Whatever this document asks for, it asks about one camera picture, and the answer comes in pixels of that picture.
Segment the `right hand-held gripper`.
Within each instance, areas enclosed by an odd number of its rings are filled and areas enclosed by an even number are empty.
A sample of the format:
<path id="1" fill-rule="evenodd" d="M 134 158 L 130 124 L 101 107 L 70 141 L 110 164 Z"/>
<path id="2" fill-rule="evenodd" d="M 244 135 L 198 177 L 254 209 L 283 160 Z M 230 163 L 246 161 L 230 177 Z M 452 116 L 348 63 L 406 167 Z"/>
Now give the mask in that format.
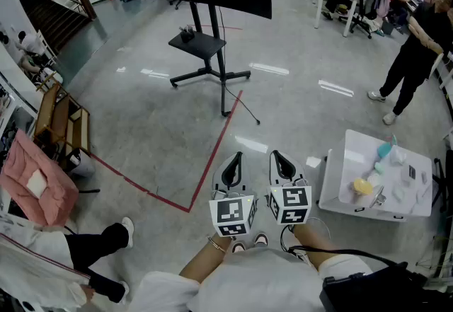
<path id="1" fill-rule="evenodd" d="M 268 207 L 278 225 L 305 224 L 312 206 L 311 186 L 305 179 L 302 165 L 291 156 L 274 150 L 270 153 Z"/>

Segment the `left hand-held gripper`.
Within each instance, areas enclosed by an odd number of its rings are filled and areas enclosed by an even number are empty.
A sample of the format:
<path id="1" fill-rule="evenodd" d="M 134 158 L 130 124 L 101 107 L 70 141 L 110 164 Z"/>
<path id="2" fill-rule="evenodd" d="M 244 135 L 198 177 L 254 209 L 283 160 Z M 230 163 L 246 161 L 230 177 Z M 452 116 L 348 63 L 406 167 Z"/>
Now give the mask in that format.
<path id="1" fill-rule="evenodd" d="M 238 151 L 215 171 L 212 199 L 209 201 L 212 224 L 220 237 L 245 236 L 251 232 L 258 211 L 256 193 L 228 191 L 220 186 L 240 186 L 248 183 L 248 164 Z"/>

